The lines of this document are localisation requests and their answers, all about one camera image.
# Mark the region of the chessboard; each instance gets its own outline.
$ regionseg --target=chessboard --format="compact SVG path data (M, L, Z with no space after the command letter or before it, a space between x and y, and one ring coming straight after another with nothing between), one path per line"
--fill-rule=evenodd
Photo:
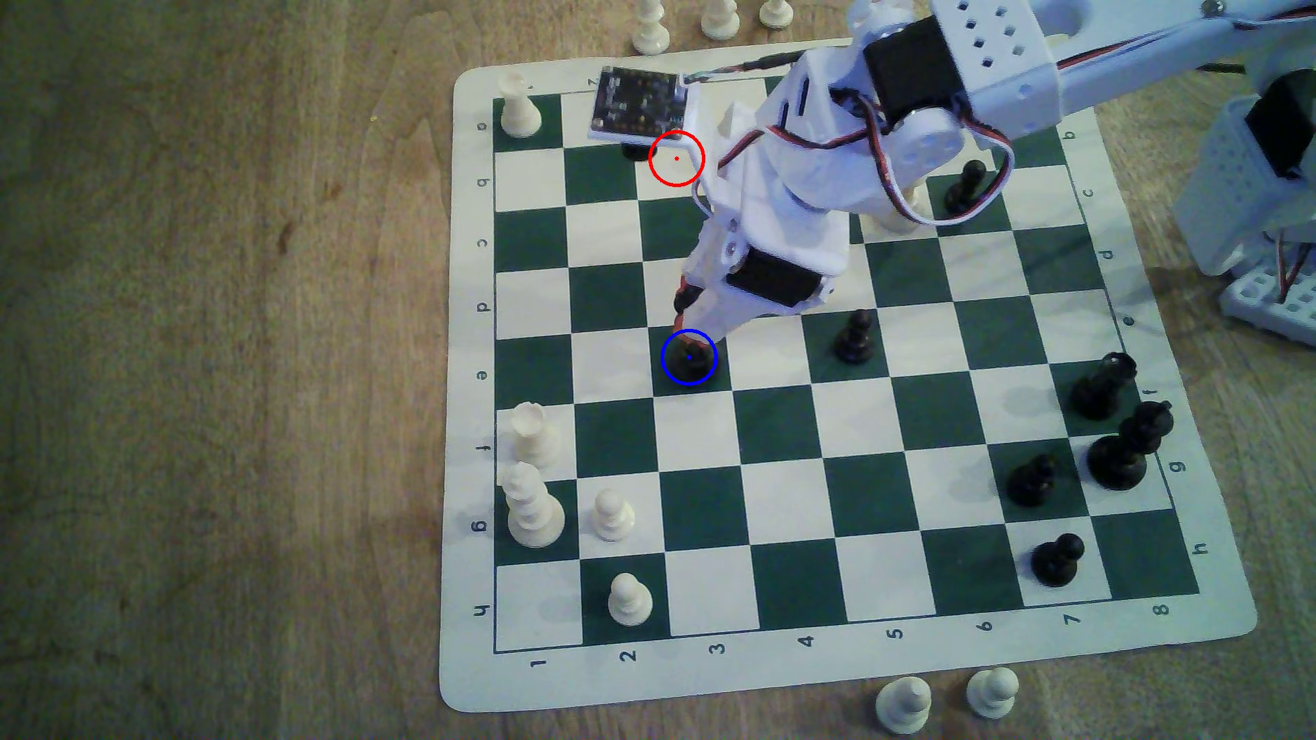
M1015 142L1004 194L958 226L894 236L851 217L829 302L762 317L682 386L659 365L680 265L703 213L675 154L655 170L590 140L604 65L695 71L815 43L516 67L542 125L499 126L499 78L455 88L449 399L438 677L459 711L512 711L1019 664L1186 644L1257 620L1233 533L1166 338L1096 117ZM779 76L708 83L754 107ZM969 140L926 178L940 201ZM873 308L874 357L830 350ZM1137 362L1108 421L1069 406L1111 352ZM1098 485L1090 445L1141 400L1174 429L1132 490ZM519 545L497 485L509 425L541 404L562 450L544 467L566 512ZM1040 507L1011 470L1058 461ZM629 502L620 541L594 528L603 490ZM1044 586L1037 545L1075 533L1078 575ZM630 573L651 616L622 627Z

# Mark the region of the blue circle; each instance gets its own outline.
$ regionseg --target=blue circle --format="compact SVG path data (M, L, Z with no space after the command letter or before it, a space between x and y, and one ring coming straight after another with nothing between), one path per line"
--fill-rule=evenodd
M704 375L697 381L678 381L676 377L671 374L671 370L667 370L667 345L670 345L671 340L679 337L680 334L699 334L704 337L704 341L708 342L708 346L713 348L713 366L708 369L707 375ZM667 337L667 341L662 342L662 349L658 352L658 365L662 366L662 371L666 373L669 378L671 378L672 383L680 386L697 386L699 383L703 383L704 381L712 378L713 373L717 371L717 345L713 344L713 340L708 338L708 334L700 332L699 329L682 329L674 333L672 336Z

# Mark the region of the white chess piece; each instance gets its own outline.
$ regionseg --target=white chess piece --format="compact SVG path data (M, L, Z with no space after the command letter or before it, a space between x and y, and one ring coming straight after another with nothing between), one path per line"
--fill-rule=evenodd
M604 489L594 499L594 529L600 537L616 542L636 527L636 510L617 491Z
M1019 694L1019 677L1008 668L979 670L969 679L965 698L980 718L1000 719L1015 708L1015 694Z
M726 41L736 36L736 32L740 30L736 0L708 0L699 28L704 30L704 36L713 41Z
M913 735L923 729L932 708L932 689L917 675L892 681L878 693L878 722L896 735Z
M782 30L795 20L795 8L786 0L767 0L758 9L758 21L772 30Z
M562 452L561 435L537 403L519 403L512 410L512 432L516 435L516 458L540 470L553 465Z
M503 474L503 492L511 510L507 528L526 548L546 548L562 536L567 517L562 502L549 492L540 470L517 462Z
M530 100L529 86L520 72L507 72L499 79L499 91L503 93L503 119L500 125L508 136L525 138L534 136L544 122L544 116Z
M636 20L640 26L630 34L630 45L641 54L654 55L667 50L671 34L663 28L662 0L636 0Z
M612 579L612 593L608 594L608 614L622 627L642 624L654 611L654 596L649 587L629 573Z

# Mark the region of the black pawn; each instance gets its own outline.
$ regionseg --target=black pawn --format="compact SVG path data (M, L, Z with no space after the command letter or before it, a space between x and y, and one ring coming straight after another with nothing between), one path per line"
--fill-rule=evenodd
M1042 542L1033 549L1033 575L1044 586L1067 586L1078 575L1078 561L1083 557L1083 540L1074 533L1061 535L1054 542Z
M1104 421L1120 410L1120 392L1138 374L1138 363L1123 352L1101 358L1101 366L1087 378L1079 378L1070 390L1074 411L1092 421Z
M1019 506L1041 506L1055 487L1055 458L1040 454L1016 467L1005 481L1005 495Z
M869 330L873 328L875 315L876 312L871 308L861 308L850 313L845 328L832 342L832 352L841 362L859 365L873 358L873 336L869 334Z
M987 176L987 165L978 159L965 162L965 169L959 172L959 179L946 188L946 198L942 205L951 216L958 216L978 203L978 188Z

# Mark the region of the wooden table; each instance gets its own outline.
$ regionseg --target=wooden table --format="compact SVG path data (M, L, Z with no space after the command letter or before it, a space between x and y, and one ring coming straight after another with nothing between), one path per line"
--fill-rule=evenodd
M844 34L848 0L733 43ZM451 93L630 54L619 0L0 0L0 733L869 737L883 681L519 715L436 690ZM672 50L708 46L669 3ZM1221 317L1169 207L1237 76L1100 108L1252 635L1016 666L924 736L1316 727L1316 352Z

